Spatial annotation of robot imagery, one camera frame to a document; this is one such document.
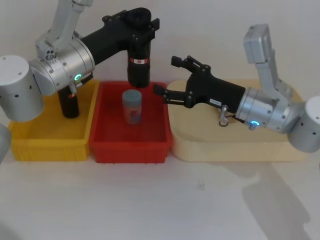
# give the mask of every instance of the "bottle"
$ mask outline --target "bottle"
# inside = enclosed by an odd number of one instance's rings
[[[128,124],[138,124],[141,121],[142,94],[138,90],[126,90],[122,94],[124,120]]]

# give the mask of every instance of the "black arm segment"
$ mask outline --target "black arm segment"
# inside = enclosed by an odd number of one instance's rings
[[[102,18],[104,26],[81,41],[91,52],[95,65],[120,51],[128,52],[128,80],[136,88],[150,83],[150,48],[160,20],[151,21],[146,8],[122,11]]]
[[[171,91],[154,88],[154,93],[163,97],[167,104],[184,105],[193,108],[198,103],[205,103],[216,108],[228,106],[228,112],[235,114],[246,89],[242,86],[221,80],[211,74],[211,67],[195,60],[191,56],[186,59],[173,56],[171,64],[189,70],[185,91]]]

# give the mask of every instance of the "yellow bin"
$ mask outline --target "yellow bin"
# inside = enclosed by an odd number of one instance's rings
[[[99,88],[90,80],[78,89],[79,116],[62,114],[58,94],[44,97],[43,113],[28,122],[11,122],[11,150],[18,161],[85,161]]]

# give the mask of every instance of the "red bin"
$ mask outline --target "red bin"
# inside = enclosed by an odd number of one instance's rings
[[[155,84],[138,88],[142,94],[141,122],[127,124],[122,94],[132,87],[128,81],[101,82],[93,114],[89,145],[97,163],[164,163],[172,145],[168,106],[153,93]]]

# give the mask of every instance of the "white table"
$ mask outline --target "white table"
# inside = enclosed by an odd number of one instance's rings
[[[17,162],[9,153],[0,165],[0,239],[319,240],[319,156],[98,164]]]

